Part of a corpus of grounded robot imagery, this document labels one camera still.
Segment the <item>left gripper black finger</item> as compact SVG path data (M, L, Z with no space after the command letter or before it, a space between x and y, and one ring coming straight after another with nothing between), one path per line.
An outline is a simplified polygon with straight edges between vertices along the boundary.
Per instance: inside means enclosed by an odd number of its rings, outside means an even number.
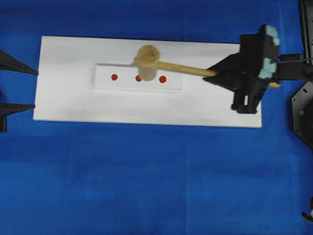
M7 71L16 71L31 75L38 75L39 72L31 68L25 63L20 62L3 50L0 50L0 69Z
M0 104L0 132L7 132L7 116L34 109L34 104Z

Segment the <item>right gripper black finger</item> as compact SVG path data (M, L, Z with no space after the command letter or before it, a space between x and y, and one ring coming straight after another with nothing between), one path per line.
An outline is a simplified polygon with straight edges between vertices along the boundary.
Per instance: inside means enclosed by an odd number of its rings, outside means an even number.
M203 81L225 88L232 92L244 91L244 83L240 73L220 73L211 77L204 77Z
M242 73L245 70L244 55L240 52L231 54L207 70L217 73Z

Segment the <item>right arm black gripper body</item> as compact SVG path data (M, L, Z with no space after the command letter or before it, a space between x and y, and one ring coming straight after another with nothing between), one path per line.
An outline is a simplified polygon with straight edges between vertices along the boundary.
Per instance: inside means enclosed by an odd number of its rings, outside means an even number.
M240 73L244 83L244 91L235 91L231 108L240 114L256 114L257 107L267 90L271 80L258 78L261 67L260 29L256 34L240 36L240 53L244 55L245 70Z

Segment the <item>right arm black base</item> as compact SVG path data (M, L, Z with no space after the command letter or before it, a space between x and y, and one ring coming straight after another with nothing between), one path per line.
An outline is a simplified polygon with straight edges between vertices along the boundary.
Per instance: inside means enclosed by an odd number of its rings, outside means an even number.
M304 58L302 74L306 83L292 97L293 130L309 147L313 147L313 2L299 1Z

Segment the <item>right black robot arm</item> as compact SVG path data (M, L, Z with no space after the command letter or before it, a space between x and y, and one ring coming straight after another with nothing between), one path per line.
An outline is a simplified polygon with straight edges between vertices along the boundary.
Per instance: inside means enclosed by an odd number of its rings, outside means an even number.
M255 114L270 83L313 79L307 60L300 54L279 55L279 45L278 31L270 25L262 25L255 34L242 34L239 52L211 66L218 74L203 80L234 93L232 110Z

